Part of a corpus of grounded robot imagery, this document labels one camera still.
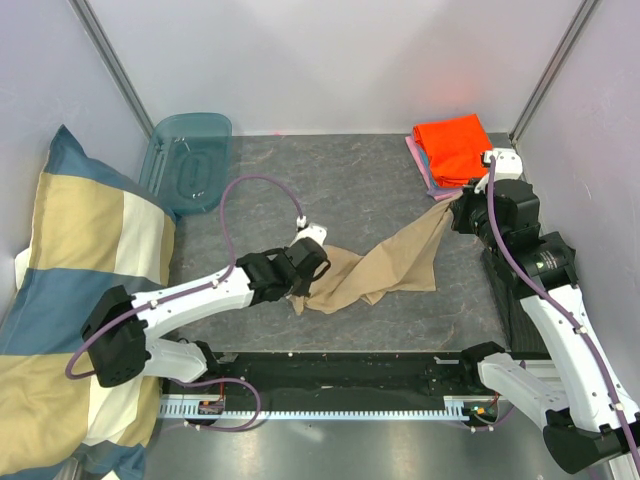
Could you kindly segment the dark striped folded garment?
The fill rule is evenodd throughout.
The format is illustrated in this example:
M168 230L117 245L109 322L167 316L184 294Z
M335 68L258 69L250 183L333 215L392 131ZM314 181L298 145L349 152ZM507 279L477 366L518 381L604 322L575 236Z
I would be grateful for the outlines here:
M480 259L496 302L507 348L514 354L548 357L547 348L533 321L494 271L490 252L484 250Z

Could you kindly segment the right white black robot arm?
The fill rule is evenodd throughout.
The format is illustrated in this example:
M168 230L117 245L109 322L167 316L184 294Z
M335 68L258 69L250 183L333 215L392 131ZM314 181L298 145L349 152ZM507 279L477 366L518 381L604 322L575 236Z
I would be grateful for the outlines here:
M483 187L474 180L451 205L452 228L473 234L509 301L533 323L561 388L538 379L493 342L462 353L458 381L467 392L496 391L543 434L567 473L629 455L639 458L639 406L622 386L584 306L575 251L557 232L541 234L540 201L522 180Z

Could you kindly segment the left aluminium frame post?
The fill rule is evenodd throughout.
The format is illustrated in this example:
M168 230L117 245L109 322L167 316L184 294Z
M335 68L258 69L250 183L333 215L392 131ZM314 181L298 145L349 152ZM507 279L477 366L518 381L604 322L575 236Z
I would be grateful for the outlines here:
M138 125L146 137L150 138L155 125L90 2L87 0L70 0L69 3Z

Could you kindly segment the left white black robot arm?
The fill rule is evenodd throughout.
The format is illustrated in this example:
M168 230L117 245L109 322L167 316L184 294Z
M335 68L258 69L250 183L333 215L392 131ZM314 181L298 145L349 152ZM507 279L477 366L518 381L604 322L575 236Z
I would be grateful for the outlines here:
M232 271L164 290L108 289L81 329L99 385L111 388L150 376L211 392L220 378L211 354L197 343L171 341L167 334L214 314L308 295L330 266L324 239L306 229L287 247L241 257Z

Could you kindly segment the blue beige striped pillow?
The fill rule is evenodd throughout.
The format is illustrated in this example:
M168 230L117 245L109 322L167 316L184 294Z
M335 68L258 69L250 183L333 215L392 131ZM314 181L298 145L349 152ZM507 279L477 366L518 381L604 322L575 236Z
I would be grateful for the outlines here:
M70 459L96 478L143 477L159 382L100 386L80 331L109 288L167 284L175 228L173 212L144 187L57 131L23 279L1 325L3 478L52 479Z

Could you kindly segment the blue plastic bin lid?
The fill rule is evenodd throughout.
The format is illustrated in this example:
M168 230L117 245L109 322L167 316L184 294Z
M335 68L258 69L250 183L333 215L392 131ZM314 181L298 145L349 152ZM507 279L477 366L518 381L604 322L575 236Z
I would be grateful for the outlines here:
M177 114L152 132L139 183L177 216L209 212L227 186L232 124L219 113Z

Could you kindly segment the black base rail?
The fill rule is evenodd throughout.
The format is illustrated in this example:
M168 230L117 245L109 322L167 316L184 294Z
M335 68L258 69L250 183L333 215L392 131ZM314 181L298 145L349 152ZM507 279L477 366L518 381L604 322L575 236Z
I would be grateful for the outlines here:
M496 397L456 352L243 352L220 358L214 373L248 382L272 409L435 409L446 397Z

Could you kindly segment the orange folded t shirt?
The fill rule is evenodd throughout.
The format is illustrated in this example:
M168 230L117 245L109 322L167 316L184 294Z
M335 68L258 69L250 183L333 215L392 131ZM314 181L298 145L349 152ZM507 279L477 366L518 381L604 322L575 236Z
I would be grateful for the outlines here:
M426 152L441 187L462 187L487 173L482 155L493 146L476 114L416 124L412 137Z

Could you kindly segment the right aluminium frame post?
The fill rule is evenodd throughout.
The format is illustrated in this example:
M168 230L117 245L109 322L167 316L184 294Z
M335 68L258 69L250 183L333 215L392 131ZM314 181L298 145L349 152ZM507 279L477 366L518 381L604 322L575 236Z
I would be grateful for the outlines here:
M544 102L562 68L579 42L583 32L600 6L600 0L582 0L543 69L524 108L509 133L511 144L516 147L523 138L535 114Z

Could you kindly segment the pink folded t shirt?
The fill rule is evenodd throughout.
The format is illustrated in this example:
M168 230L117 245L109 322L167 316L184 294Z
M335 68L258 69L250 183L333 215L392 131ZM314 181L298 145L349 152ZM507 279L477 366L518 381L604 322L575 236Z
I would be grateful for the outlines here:
M420 175L422 176L424 183L426 184L427 187L427 194L432 197L436 202L448 199L448 198L452 198L455 195L458 195L461 193L462 188L461 187L441 187L439 186L436 189L433 189L429 183L428 177L426 175L426 172L424 170L423 164L421 162L418 150L417 150L417 144L414 141L413 137L411 135L406 136L405 137L405 143L408 147L408 150L418 168L418 171L420 173Z

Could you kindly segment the beige t shirt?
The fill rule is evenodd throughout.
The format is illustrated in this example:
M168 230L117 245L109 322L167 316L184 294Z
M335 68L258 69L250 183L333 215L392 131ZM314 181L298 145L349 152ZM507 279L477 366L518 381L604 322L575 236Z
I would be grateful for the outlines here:
M435 257L452 218L450 203L443 201L363 256L327 246L331 267L307 296L289 297L294 311L331 314L359 300L374 305L389 292L435 291Z

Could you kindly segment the aluminium frame post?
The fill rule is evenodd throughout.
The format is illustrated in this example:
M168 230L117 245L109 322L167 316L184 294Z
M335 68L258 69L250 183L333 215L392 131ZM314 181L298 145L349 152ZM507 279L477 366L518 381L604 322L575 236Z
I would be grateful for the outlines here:
M600 0L582 0L543 69L524 108L509 133L511 144L516 147L523 138L535 114L544 102L562 68L579 42L583 32L600 6Z
M146 137L150 138L155 125L90 2L87 0L70 0L69 3L138 125Z

